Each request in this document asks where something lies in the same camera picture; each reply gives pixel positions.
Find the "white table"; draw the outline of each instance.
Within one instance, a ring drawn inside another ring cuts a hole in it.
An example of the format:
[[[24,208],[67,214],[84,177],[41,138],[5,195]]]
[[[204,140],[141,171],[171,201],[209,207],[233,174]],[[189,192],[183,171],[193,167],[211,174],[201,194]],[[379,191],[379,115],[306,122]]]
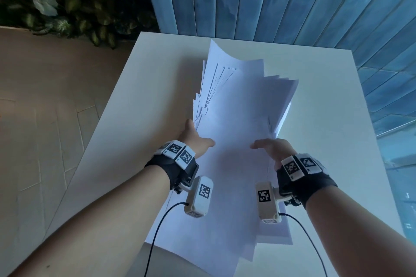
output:
[[[240,40],[216,42],[238,59],[263,58],[266,75],[299,79],[279,137],[288,139],[297,151],[319,158],[342,190],[403,234],[351,52]],[[152,149],[177,135],[185,118],[192,115],[191,102],[199,91],[209,44],[209,38],[140,34],[51,231],[134,174]],[[81,183],[82,174],[88,177]],[[304,209],[289,207],[288,213],[301,221],[315,241],[328,275],[336,276]],[[289,223],[294,245],[257,245],[253,262],[242,259],[236,276],[323,276],[306,235],[297,223]],[[143,248],[128,276],[143,275],[148,250]],[[206,274],[175,255],[156,250],[148,276]]]

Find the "cable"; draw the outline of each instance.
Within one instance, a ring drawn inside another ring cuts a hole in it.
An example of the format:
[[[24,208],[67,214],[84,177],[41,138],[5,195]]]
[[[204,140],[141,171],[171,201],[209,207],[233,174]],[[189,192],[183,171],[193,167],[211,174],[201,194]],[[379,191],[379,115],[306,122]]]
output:
[[[326,277],[328,277],[327,270],[325,269],[324,261],[322,260],[322,257],[321,257],[321,255],[319,254],[318,249],[316,248],[315,244],[313,244],[312,239],[311,239],[311,237],[309,236],[308,232],[306,232],[306,229],[302,226],[302,224],[301,224],[301,223],[298,221],[298,219],[296,219],[295,217],[293,217],[293,216],[291,216],[291,215],[289,215],[289,214],[287,214],[287,213],[279,213],[279,215],[281,215],[281,216],[286,216],[286,217],[290,217],[290,218],[292,218],[294,221],[296,221],[297,223],[299,223],[299,226],[301,226],[301,227],[302,227],[303,231],[304,231],[304,232],[306,233],[306,235],[308,236],[309,241],[311,241],[313,248],[315,249],[316,253],[318,254],[319,259],[321,260],[322,267],[324,268],[325,276],[326,276]]]
[[[150,257],[152,256],[153,246],[154,246],[154,244],[155,244],[156,235],[157,235],[157,232],[159,231],[160,225],[162,224],[162,221],[163,221],[163,219],[165,219],[165,217],[166,217],[166,215],[168,214],[168,212],[169,212],[169,211],[171,211],[174,207],[176,207],[176,206],[178,206],[178,205],[185,205],[185,206],[189,206],[189,204],[188,204],[188,203],[185,203],[185,202],[177,203],[177,204],[173,205],[172,207],[170,207],[170,208],[168,209],[168,211],[167,211],[167,212],[165,212],[165,214],[163,215],[162,220],[160,220],[159,225],[157,226],[156,233],[155,233],[155,236],[154,236],[154,238],[153,238],[152,246],[150,247],[149,259],[147,260],[147,266],[146,266],[146,271],[145,271],[145,273],[144,273],[144,277],[146,277],[146,275],[147,275],[147,270],[149,269]]]

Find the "green foliage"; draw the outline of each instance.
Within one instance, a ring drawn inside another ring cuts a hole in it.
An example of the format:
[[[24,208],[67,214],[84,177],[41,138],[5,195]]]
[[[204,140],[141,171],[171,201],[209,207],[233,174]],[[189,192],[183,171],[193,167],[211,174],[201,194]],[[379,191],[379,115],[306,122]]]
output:
[[[95,46],[117,46],[141,31],[158,32],[150,0],[0,0],[0,25],[25,27],[35,35],[86,35]]]

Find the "tile floor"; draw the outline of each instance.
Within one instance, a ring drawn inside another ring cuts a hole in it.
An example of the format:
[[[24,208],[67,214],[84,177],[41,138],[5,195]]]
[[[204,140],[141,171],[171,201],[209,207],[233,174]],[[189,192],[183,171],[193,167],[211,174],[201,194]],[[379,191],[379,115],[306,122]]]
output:
[[[132,48],[0,28],[0,277],[42,241]]]

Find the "paper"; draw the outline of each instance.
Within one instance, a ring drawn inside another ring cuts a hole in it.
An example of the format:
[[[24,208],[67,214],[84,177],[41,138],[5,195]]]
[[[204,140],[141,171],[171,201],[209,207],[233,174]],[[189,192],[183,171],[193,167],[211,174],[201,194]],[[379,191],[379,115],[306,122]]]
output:
[[[249,145],[256,139],[275,138],[297,81],[264,77],[263,60],[235,59],[214,41],[201,79],[200,94],[193,101],[195,127],[202,137],[216,141],[197,160],[197,175],[214,182],[210,209],[198,219],[187,216],[182,208],[172,210],[169,226],[160,228],[155,245],[208,274],[231,277],[240,257],[253,259],[256,243],[291,243],[287,220],[265,225],[258,218],[255,184],[271,180],[276,187],[277,176],[266,152]],[[166,208],[185,201],[186,196],[186,192],[172,195]],[[155,221],[152,232],[158,224]],[[146,239],[149,243],[152,232]]]

